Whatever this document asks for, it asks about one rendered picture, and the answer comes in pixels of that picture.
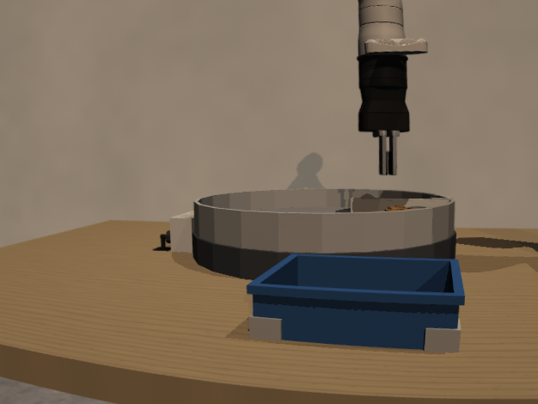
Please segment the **dark blue crate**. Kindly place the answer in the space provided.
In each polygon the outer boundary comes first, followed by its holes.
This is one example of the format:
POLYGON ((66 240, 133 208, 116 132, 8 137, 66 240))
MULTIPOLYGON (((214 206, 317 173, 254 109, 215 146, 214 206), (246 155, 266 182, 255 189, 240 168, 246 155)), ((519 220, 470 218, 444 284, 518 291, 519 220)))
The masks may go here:
POLYGON ((459 352, 458 260, 291 254, 247 294, 249 338, 459 352))

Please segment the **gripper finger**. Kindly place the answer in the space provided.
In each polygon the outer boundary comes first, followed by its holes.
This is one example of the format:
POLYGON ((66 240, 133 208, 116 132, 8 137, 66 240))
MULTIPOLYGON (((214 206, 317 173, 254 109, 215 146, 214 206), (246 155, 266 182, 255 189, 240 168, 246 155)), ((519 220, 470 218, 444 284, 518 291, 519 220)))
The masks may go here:
POLYGON ((387 132, 389 137, 389 152, 388 152, 388 174, 397 175, 397 137, 400 136, 400 131, 387 132))
POLYGON ((373 137, 379 137, 379 174, 388 175, 388 152, 386 151, 387 131, 373 132, 373 137))

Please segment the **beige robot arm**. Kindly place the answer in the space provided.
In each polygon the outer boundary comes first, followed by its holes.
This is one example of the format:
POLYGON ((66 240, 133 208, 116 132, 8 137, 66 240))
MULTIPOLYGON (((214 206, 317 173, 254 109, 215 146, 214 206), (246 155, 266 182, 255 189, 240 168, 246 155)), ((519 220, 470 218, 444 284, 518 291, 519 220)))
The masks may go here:
POLYGON ((359 26, 371 22, 392 22, 403 25, 401 0, 358 0, 359 26))

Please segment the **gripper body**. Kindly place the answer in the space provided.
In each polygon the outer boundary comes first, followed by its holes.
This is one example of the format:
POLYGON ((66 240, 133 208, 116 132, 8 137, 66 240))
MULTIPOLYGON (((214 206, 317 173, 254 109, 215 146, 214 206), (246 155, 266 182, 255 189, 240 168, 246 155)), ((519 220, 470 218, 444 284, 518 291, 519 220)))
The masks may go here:
POLYGON ((360 132, 410 131, 409 112, 405 103, 407 54, 427 52, 427 41, 406 39, 400 24, 371 22, 359 27, 357 61, 362 96, 358 115, 360 132))

